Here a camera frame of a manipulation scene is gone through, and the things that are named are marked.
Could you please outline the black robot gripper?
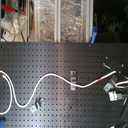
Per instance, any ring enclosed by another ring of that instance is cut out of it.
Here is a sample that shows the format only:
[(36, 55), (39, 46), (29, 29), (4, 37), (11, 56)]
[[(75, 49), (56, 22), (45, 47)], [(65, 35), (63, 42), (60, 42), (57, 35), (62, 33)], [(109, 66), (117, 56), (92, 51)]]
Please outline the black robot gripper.
[[(128, 76), (128, 67), (125, 67), (123, 64), (113, 59), (106, 58), (103, 65), (113, 71), (116, 71), (117, 73), (121, 73), (124, 76)], [(118, 78), (115, 75), (113, 75), (111, 79), (104, 86), (104, 91), (108, 93), (110, 100), (123, 100), (125, 97), (124, 89), (111, 90), (114, 88), (117, 81)]]

